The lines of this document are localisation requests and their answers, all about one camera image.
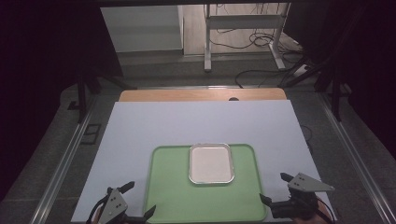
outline robotic arm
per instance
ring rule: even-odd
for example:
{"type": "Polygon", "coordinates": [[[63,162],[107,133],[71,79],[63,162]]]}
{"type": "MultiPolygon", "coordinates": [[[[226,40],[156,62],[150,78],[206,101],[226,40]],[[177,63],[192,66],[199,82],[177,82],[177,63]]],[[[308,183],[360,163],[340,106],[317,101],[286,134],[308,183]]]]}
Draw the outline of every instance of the robotic arm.
{"type": "Polygon", "coordinates": [[[309,220],[314,215],[318,215],[327,223],[333,224],[333,221],[318,209],[318,198],[315,192],[334,190],[334,187],[301,173],[295,177],[281,173],[280,177],[289,183],[290,199],[288,201],[273,203],[271,198],[260,194],[262,203],[271,208],[274,218],[298,217],[309,220]]]}
{"type": "Polygon", "coordinates": [[[154,215],[156,208],[155,205],[151,207],[142,217],[128,217],[125,215],[128,204],[123,200],[121,194],[125,193],[129,189],[132,189],[133,187],[134,181],[131,181],[120,188],[108,188],[107,195],[103,199],[99,200],[99,202],[95,205],[86,223],[92,223],[94,212],[100,204],[103,204],[102,208],[99,210],[98,224],[145,224],[146,221],[154,215]]]}

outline green tray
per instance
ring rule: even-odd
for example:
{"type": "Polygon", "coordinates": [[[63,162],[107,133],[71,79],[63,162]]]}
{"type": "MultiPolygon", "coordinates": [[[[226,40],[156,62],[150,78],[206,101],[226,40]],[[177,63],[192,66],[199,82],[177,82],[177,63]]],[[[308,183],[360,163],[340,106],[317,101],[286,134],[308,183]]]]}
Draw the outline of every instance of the green tray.
{"type": "Polygon", "coordinates": [[[157,205],[149,223],[257,222],[266,216],[254,150],[230,145],[234,179],[225,186],[189,180],[190,146],[157,147],[152,153],[145,210],[157,205]]]}

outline white plate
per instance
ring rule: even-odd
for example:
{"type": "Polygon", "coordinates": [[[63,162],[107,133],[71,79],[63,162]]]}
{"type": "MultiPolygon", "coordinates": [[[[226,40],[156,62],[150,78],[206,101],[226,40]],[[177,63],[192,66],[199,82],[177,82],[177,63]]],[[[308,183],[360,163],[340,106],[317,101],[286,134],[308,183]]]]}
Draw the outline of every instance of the white plate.
{"type": "Polygon", "coordinates": [[[233,159],[226,144],[196,144],[190,149],[189,178],[194,184],[233,181],[233,159]]]}

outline aluminum rail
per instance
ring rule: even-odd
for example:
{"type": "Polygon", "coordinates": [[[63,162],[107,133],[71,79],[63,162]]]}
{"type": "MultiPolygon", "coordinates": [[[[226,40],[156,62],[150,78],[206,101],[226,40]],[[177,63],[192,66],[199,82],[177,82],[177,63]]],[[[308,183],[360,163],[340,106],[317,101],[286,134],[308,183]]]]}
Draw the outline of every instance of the aluminum rail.
{"type": "Polygon", "coordinates": [[[329,100],[325,93],[318,95],[319,100],[325,110],[327,117],[329,118],[332,127],[334,128],[336,134],[338,135],[341,143],[343,144],[346,154],[348,155],[352,165],[354,166],[356,172],[358,173],[363,186],[366,188],[370,198],[372,199],[378,214],[381,216],[384,223],[394,224],[396,223],[396,217],[393,214],[388,200],[385,198],[384,193],[381,188],[376,184],[372,175],[370,174],[367,166],[364,164],[361,155],[353,144],[352,140],[349,138],[347,131],[345,130],[342,122],[339,122],[336,117],[332,114],[329,100]]]}
{"type": "Polygon", "coordinates": [[[87,114],[85,115],[82,122],[77,126],[58,167],[52,175],[52,178],[49,181],[46,190],[44,191],[43,197],[41,198],[37,208],[35,209],[33,217],[29,222],[30,224],[44,224],[46,222],[47,217],[50,213],[50,209],[52,208],[56,196],[58,195],[59,189],[64,182],[64,177],[66,176],[70,164],[76,154],[82,135],[84,134],[85,129],[91,119],[96,99],[97,95],[93,95],[91,97],[91,100],[88,103],[87,114]]]}

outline white table surface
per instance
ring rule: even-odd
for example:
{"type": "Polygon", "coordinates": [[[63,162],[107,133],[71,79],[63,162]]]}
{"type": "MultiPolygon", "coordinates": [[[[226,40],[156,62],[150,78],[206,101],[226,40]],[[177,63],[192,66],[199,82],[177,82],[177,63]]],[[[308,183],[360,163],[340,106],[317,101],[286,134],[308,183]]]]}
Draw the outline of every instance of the white table surface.
{"type": "MultiPolygon", "coordinates": [[[[152,151],[196,143],[251,145],[264,194],[273,202],[290,196],[280,173],[320,180],[289,100],[115,103],[71,221],[85,222],[107,187],[129,181],[135,186],[123,194],[126,214],[142,216],[152,151]]],[[[326,193],[318,196],[330,205],[326,193]]],[[[284,220],[274,219],[268,208],[264,221],[284,220]]]]}

